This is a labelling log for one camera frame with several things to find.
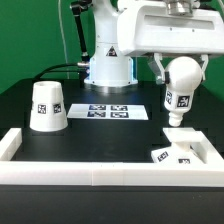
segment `black surface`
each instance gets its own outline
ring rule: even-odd
[[[80,89],[62,82],[66,110],[72,103],[145,105],[149,120],[69,119],[63,131],[29,128],[32,80],[22,80],[0,95],[1,137],[21,127],[16,161],[151,162],[150,151],[169,145],[164,87],[151,82],[125,94]],[[224,105],[203,86],[196,92],[184,127],[201,130],[224,152]],[[224,223],[223,188],[0,186],[0,224],[8,223]]]

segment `cable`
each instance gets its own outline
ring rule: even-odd
[[[42,75],[44,75],[45,73],[51,72],[53,69],[56,69],[56,68],[65,68],[65,67],[72,67],[72,66],[78,66],[78,64],[77,63],[70,63],[70,64],[68,63],[68,64],[60,64],[60,65],[51,66],[51,67],[45,69],[44,71],[42,71],[41,73],[37,74],[34,77],[34,79],[39,80]]]
[[[61,13],[61,0],[58,0],[58,17],[59,17],[62,43],[63,43],[63,48],[64,48],[65,62],[68,64],[68,53],[67,53],[67,46],[66,46],[66,41],[65,41],[65,33],[64,33],[64,27],[63,27],[63,22],[62,22],[62,13]],[[67,78],[68,79],[70,78],[69,72],[67,72]]]
[[[223,13],[223,15],[224,15],[224,3],[222,2],[222,0],[218,0],[218,3],[219,3],[219,5],[220,5],[220,7],[221,7],[221,9],[222,9],[222,13]]]
[[[52,71],[47,71],[46,73],[67,72],[67,71],[69,71],[69,72],[80,72],[81,70],[52,70]]]

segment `white paper cup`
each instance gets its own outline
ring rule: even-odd
[[[41,81],[33,85],[30,128],[36,131],[59,131],[67,127],[61,83]]]

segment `green background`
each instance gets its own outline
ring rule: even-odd
[[[68,62],[80,61],[80,47],[71,0],[61,0],[62,21]],[[82,14],[88,52],[95,49],[94,17]],[[0,93],[20,79],[31,78],[47,67],[65,62],[58,17],[58,0],[7,0],[0,4]],[[138,80],[153,80],[145,58],[138,59]],[[54,77],[66,78],[64,74]],[[78,78],[71,73],[71,78]],[[212,59],[206,70],[205,85],[224,100],[224,57]]]

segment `printed marker sheet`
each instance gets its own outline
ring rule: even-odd
[[[72,104],[68,118],[148,120],[143,105]]]

